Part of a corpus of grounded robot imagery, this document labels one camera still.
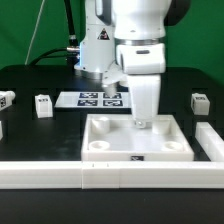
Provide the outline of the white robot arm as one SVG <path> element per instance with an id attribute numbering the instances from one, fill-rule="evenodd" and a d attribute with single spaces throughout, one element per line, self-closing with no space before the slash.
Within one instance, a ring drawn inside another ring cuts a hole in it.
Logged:
<path id="1" fill-rule="evenodd" d="M 161 74 L 166 70 L 165 28 L 178 24 L 191 0 L 84 0 L 85 37 L 75 66 L 98 79 L 112 97 L 117 86 L 130 93 L 135 125 L 144 128 L 158 114 Z"/>

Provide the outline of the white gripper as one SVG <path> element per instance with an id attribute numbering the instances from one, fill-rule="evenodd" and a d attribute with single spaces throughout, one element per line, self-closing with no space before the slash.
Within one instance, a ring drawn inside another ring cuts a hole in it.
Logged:
<path id="1" fill-rule="evenodd" d="M 104 92 L 113 97 L 117 85 L 129 87 L 131 111 L 138 129 L 149 127 L 158 113 L 161 74 L 165 72 L 165 45 L 117 46 L 117 62 L 102 75 Z"/>

